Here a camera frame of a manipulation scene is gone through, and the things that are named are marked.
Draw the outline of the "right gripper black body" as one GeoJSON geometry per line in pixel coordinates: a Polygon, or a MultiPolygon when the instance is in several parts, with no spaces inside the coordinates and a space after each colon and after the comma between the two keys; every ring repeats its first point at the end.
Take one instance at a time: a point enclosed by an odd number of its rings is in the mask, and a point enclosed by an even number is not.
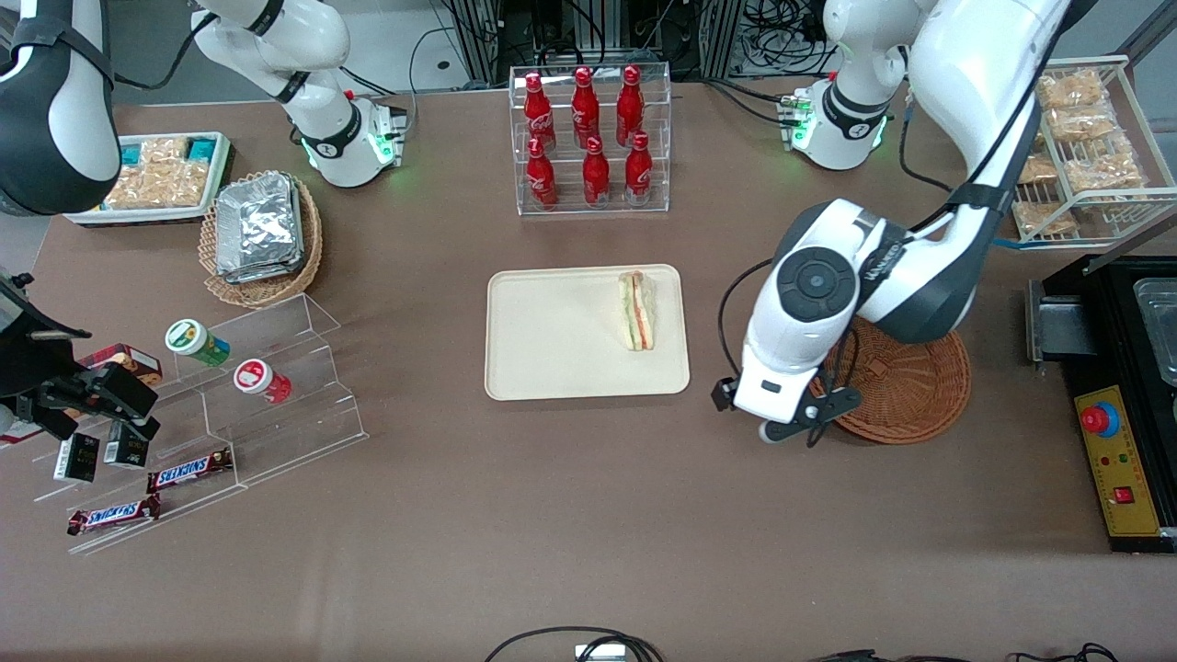
{"type": "Polygon", "coordinates": [[[80,405],[87,398],[86,369],[74,359],[73,342],[91,335],[44,315],[26,293],[31,276],[4,276],[1,397],[35,404],[80,405]]]}

